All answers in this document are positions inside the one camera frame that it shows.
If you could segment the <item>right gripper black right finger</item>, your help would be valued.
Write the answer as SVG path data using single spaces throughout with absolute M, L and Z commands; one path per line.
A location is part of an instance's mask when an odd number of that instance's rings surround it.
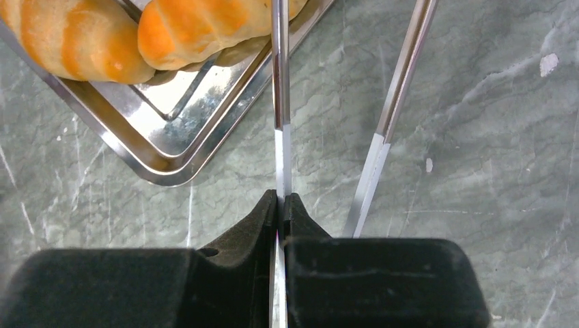
M 284 206 L 290 327 L 488 327 L 468 256 L 441 238 L 333 238 L 299 195 Z

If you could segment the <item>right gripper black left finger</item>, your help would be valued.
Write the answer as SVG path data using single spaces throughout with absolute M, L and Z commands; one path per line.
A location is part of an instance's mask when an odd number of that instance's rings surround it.
M 45 249 L 15 272 L 2 327 L 269 327 L 277 197 L 200 249 Z

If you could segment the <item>fake croissant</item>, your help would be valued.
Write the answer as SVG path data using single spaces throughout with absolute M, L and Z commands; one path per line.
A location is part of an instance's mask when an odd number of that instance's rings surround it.
M 139 52 L 157 70 L 203 62 L 223 49 L 271 34 L 271 7 L 271 1 L 261 0 L 151 1 L 139 20 Z

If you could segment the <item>metal tongs white handle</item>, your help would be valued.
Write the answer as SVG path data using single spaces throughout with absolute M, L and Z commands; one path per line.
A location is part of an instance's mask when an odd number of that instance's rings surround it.
M 380 174 L 391 147 L 393 130 L 404 105 L 417 59 L 434 17 L 437 0 L 417 1 L 391 79 L 380 119 L 373 134 L 358 186 L 343 228 L 345 237 L 361 235 Z M 289 74 L 289 4 L 272 2 L 272 101 L 274 107 L 274 140 L 277 211 L 275 244 L 272 253 L 272 299 L 270 313 L 277 317 L 272 327 L 288 327 L 284 231 L 285 202 L 292 192 L 292 138 L 290 120 Z

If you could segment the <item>small striped fake bread roll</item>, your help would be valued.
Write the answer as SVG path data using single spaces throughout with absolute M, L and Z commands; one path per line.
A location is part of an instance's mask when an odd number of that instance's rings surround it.
M 58 77 L 140 84 L 154 76 L 138 51 L 137 23 L 116 1 L 2 1 L 1 18 Z

